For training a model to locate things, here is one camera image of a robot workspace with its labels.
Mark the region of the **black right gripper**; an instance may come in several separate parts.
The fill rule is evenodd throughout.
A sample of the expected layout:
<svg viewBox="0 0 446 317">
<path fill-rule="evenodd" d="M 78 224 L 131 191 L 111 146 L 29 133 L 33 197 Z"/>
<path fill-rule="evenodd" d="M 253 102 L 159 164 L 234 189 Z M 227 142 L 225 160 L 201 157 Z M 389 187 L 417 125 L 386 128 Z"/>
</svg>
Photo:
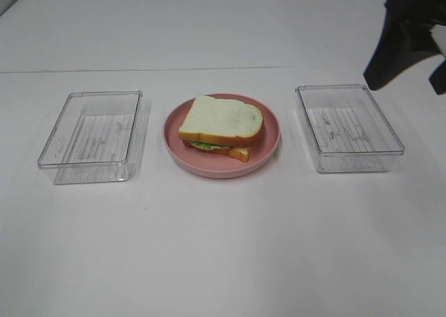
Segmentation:
<svg viewBox="0 0 446 317">
<path fill-rule="evenodd" d="M 445 0 L 386 0 L 385 8 L 380 40 L 363 73 L 373 91 L 416 63 L 439 54 L 431 29 L 445 26 Z M 446 93 L 445 59 L 432 72 L 429 82 L 437 95 Z"/>
</svg>

